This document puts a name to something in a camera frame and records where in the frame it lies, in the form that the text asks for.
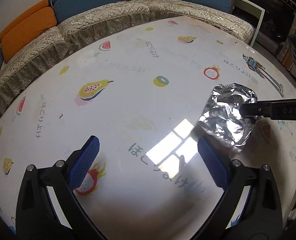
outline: orange sofa backrest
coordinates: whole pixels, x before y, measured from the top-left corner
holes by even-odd
[[[30,7],[28,10],[26,10],[24,13],[19,15],[16,19],[14,19],[11,23],[8,24],[6,28],[2,30],[0,33],[0,43],[2,41],[2,38],[11,30],[13,29],[17,24],[21,23],[24,19],[29,17],[30,15],[34,14],[35,12],[39,11],[42,8],[45,8],[48,6],[48,0],[42,0],[39,3],[35,4],[34,6]]]
[[[51,7],[42,8],[17,23],[1,40],[4,60],[8,62],[29,42],[56,25],[57,20]]]

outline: aluminum foil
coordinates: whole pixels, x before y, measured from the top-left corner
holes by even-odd
[[[198,126],[217,138],[221,149],[225,148],[227,153],[240,153],[259,117],[255,117],[255,121],[244,119],[239,109],[244,103],[255,102],[257,96],[248,87],[236,83],[217,85],[211,92]]]

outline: blue gripper pad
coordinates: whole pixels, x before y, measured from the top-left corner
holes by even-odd
[[[92,163],[99,152],[99,139],[94,136],[92,141],[81,152],[75,165],[69,171],[68,187],[71,191],[80,187]]]
[[[198,152],[206,164],[216,186],[221,187],[225,191],[229,184],[228,171],[213,147],[204,138],[199,138],[198,140]]]

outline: silver bolt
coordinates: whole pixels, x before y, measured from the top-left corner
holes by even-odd
[[[269,167],[269,165],[267,165],[267,164],[264,164],[264,165],[263,165],[263,168],[264,168],[265,171],[269,171],[269,170],[270,170],[270,167]]]
[[[241,165],[241,162],[239,160],[232,160],[232,165],[235,167],[239,167]]]
[[[64,166],[64,164],[65,164],[65,162],[62,161],[62,160],[56,162],[56,166],[59,167],[59,168]]]
[[[27,167],[27,171],[32,171],[34,168],[34,166],[32,164],[30,164],[28,167]]]

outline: table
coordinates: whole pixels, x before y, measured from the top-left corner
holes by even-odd
[[[95,135],[100,152],[75,195],[98,228],[109,239],[189,239],[223,193],[189,133],[213,87],[234,82],[259,100],[296,98],[258,52],[184,16],[124,30],[72,54],[0,119],[1,217],[15,227],[29,164],[66,160]],[[296,190],[296,122],[262,119],[235,157],[271,166],[286,218]]]
[[[258,25],[255,29],[254,36],[252,37],[252,40],[250,43],[250,46],[252,47],[256,41],[256,37],[258,35],[261,23],[263,21],[265,9],[261,8],[260,6],[248,0],[235,0],[234,6],[240,9],[243,9],[244,11],[250,13],[251,15],[255,16],[259,20]]]

